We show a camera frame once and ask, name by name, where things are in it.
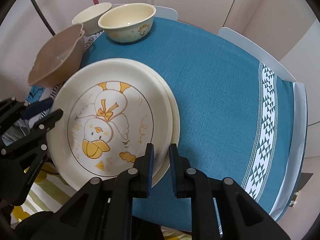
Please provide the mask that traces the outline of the cream plate with duck drawing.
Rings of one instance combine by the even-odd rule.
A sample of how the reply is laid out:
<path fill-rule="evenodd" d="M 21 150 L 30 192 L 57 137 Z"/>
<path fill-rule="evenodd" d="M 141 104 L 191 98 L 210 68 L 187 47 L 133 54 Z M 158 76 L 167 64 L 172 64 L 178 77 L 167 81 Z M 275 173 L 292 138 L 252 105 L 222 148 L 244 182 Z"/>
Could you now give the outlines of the cream plate with duck drawing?
<path fill-rule="evenodd" d="M 76 72 L 55 97 L 62 118 L 47 135 L 49 152 L 75 190 L 93 177 L 111 179 L 133 167 L 148 143 L 153 172 L 165 156 L 170 102 L 158 80 L 129 59 L 101 60 Z"/>

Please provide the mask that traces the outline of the yellow cartoon duck plate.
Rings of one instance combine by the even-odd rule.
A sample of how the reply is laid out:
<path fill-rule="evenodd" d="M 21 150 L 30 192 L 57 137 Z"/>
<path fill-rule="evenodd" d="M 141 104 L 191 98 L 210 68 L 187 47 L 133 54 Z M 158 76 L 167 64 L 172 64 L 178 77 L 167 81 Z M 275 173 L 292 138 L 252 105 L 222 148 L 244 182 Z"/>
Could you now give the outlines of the yellow cartoon duck plate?
<path fill-rule="evenodd" d="M 143 68 L 145 71 L 149 72 L 152 74 L 158 82 L 162 85 L 164 91 L 167 94 L 168 101 L 170 102 L 170 109 L 171 109 L 171 114 L 169 114 L 169 120 L 171 121 L 171 124 L 169 125 L 169 135 L 171 142 L 165 144 L 164 149 L 165 149 L 165 156 L 162 159 L 161 166 L 153 172 L 153 178 L 152 178 L 152 187 L 154 187 L 165 175 L 167 170 L 170 167 L 169 163 L 169 145 L 171 143 L 178 145 L 179 138 L 180 138 L 180 115 L 179 115 L 179 110 L 178 110 L 178 105 L 176 102 L 176 99 L 174 97 L 174 94 L 167 84 L 167 82 L 161 77 L 155 70 L 153 70 L 151 67 L 147 66 L 146 64 L 143 64 L 141 62 L 135 61 L 135 60 L 129 60 L 129 62 L 135 66 L 135 67 L 140 67 Z"/>

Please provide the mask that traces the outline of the cream cartoon bowl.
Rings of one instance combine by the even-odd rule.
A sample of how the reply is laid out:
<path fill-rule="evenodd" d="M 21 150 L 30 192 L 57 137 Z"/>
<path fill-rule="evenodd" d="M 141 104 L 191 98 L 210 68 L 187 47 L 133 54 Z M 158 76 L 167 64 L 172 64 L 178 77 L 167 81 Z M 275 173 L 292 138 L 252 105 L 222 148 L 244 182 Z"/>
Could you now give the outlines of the cream cartoon bowl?
<path fill-rule="evenodd" d="M 146 3 L 130 3 L 115 7 L 98 20 L 108 38 L 119 43 L 136 42 L 152 28 L 156 8 Z"/>

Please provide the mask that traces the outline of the beige flower-shaped bowl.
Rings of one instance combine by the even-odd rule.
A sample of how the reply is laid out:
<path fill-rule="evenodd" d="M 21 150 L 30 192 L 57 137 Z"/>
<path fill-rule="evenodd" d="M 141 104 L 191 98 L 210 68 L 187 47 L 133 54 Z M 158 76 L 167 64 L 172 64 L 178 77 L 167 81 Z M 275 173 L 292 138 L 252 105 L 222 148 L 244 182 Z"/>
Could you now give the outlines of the beige flower-shaped bowl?
<path fill-rule="evenodd" d="M 82 24 L 53 36 L 38 52 L 28 75 L 29 86 L 54 87 L 78 71 L 84 52 Z"/>

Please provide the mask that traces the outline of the blue patterned tablecloth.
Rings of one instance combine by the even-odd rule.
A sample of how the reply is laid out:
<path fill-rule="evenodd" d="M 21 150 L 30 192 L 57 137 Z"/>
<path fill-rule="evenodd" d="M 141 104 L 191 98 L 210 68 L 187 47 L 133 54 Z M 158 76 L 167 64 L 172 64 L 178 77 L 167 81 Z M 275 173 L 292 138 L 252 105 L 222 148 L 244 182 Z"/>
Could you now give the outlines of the blue patterned tablecloth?
<path fill-rule="evenodd" d="M 282 217 L 304 157 L 292 136 L 297 84 L 223 38 L 163 18 L 136 43 L 91 38 L 81 66 L 109 58 L 142 62 L 165 79 L 180 112 L 178 150 L 193 167 L 232 177 L 273 219 Z"/>

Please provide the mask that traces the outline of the white ribbed bowl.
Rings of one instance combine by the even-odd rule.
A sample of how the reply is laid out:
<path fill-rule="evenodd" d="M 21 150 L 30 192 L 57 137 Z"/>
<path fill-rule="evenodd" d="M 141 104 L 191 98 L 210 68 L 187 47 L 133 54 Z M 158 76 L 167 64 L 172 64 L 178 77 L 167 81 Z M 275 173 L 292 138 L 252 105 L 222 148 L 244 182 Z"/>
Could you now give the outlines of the white ribbed bowl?
<path fill-rule="evenodd" d="M 95 4 L 78 13 L 72 19 L 72 25 L 82 24 L 86 36 L 102 31 L 98 21 L 101 16 L 112 8 L 110 2 Z"/>

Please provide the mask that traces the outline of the dark metal pole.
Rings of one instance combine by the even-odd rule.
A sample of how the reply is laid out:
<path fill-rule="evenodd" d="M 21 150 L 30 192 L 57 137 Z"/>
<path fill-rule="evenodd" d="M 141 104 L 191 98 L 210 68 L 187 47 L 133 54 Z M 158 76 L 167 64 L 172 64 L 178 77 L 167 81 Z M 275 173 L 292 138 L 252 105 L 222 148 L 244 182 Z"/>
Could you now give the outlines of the dark metal pole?
<path fill-rule="evenodd" d="M 46 28 L 48 29 L 48 31 L 51 33 L 52 36 L 55 35 L 55 31 L 53 30 L 53 28 L 50 26 L 50 24 L 48 23 L 47 19 L 45 18 L 44 14 L 42 13 L 40 7 L 38 6 L 37 2 L 35 0 L 30 0 L 34 9 L 36 10 L 37 14 L 39 15 L 41 21 L 44 23 L 44 25 L 46 26 Z"/>

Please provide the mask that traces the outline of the white chair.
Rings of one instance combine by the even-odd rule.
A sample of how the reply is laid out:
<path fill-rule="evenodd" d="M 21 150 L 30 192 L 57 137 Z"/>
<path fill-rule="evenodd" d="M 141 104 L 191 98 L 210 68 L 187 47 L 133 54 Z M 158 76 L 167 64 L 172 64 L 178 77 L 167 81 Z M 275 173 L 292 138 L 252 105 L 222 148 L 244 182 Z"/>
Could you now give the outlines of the white chair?
<path fill-rule="evenodd" d="M 293 75 L 278 60 L 276 60 L 271 54 L 269 54 L 259 45 L 255 44 L 253 41 L 244 37 L 240 33 L 237 33 L 230 28 L 222 27 L 219 29 L 218 36 L 251 54 L 261 63 L 270 68 L 282 80 L 296 82 L 296 79 L 293 77 Z"/>
<path fill-rule="evenodd" d="M 154 7 L 156 8 L 155 17 L 178 21 L 178 12 L 175 9 L 159 5 L 155 5 Z"/>

